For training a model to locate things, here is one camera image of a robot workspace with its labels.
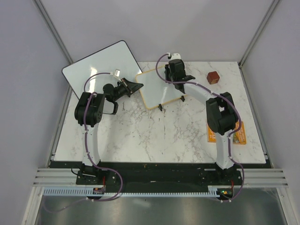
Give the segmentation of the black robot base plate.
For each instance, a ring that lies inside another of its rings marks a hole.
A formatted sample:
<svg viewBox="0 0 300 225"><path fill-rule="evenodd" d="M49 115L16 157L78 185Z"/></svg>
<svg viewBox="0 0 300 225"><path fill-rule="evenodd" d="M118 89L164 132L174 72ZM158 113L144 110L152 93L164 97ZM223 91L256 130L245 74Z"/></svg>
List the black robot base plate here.
<svg viewBox="0 0 300 225"><path fill-rule="evenodd" d="M100 175L80 174L77 185L104 185L113 192L207 191L209 186L233 187L242 184L235 165L221 170L213 163L121 163L102 162Z"/></svg>

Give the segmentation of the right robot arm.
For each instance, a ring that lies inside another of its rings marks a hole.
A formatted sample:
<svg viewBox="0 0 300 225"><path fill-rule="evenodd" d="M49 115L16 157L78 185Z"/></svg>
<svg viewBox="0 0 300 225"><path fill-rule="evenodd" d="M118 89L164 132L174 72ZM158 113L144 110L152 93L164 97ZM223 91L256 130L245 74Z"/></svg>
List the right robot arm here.
<svg viewBox="0 0 300 225"><path fill-rule="evenodd" d="M206 121L211 131L215 133L216 164L220 168L214 177L217 183L223 185L231 180L232 174L228 169L236 163L232 157L232 136L237 130L236 123L241 126L240 115L230 93L217 94L197 82L192 82L194 79L195 77L186 75L185 65L181 59L172 59L165 65L165 81L206 106Z"/></svg>

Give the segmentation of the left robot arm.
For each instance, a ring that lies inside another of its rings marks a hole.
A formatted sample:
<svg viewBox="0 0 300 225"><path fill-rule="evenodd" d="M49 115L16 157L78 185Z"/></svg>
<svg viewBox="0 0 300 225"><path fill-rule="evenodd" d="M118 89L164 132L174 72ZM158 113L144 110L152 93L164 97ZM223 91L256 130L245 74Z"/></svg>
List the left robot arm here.
<svg viewBox="0 0 300 225"><path fill-rule="evenodd" d="M108 83L103 86L103 93L83 92L75 108L75 119L84 128L84 146L80 174L86 174L86 178L92 184L99 184L103 179L103 173L99 167L101 164L98 152L98 125L105 114L105 103L112 104L110 115L115 115L118 110L117 100L123 96L130 97L144 86L142 83L130 82L122 78L117 86Z"/></svg>

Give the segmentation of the yellow framed small whiteboard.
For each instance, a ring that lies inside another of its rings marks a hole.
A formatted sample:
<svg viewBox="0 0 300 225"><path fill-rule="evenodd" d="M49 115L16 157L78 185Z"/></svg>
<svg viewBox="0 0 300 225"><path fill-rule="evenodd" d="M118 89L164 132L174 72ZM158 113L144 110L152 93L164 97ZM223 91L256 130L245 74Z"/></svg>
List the yellow framed small whiteboard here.
<svg viewBox="0 0 300 225"><path fill-rule="evenodd" d="M176 90L173 84L161 80L155 69L137 74L135 80L144 84L139 91L148 110L157 108L159 104L165 105L180 100L181 96L185 97L185 94Z"/></svg>

